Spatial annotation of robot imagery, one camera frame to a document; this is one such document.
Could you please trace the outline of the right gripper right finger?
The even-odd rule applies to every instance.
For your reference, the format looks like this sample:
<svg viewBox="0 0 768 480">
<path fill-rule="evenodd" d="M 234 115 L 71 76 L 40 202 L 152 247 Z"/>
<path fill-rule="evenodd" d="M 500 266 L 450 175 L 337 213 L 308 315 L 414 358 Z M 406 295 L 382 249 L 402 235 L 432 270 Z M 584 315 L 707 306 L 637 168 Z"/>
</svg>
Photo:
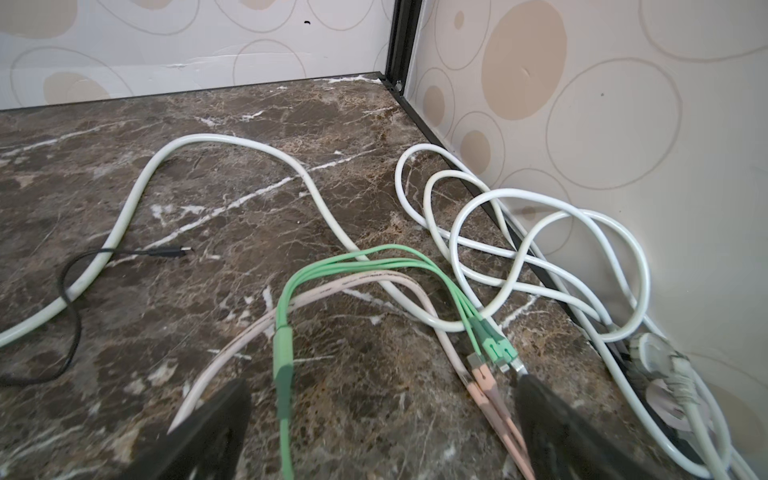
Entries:
<svg viewBox="0 0 768 480">
<path fill-rule="evenodd" d="M 608 442 L 577 411 L 538 378 L 518 380 L 516 409 L 535 478 L 655 479 Z"/>
</svg>

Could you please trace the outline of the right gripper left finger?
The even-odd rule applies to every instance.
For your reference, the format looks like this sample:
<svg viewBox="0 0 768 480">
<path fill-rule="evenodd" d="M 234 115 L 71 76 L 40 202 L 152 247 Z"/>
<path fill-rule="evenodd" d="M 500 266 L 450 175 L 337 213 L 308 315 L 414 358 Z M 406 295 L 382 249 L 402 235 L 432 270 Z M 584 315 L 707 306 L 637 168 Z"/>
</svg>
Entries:
<svg viewBox="0 0 768 480">
<path fill-rule="evenodd" d="M 232 479 L 243 450 L 250 412 L 246 382 L 233 380 L 118 477 Z"/>
</svg>

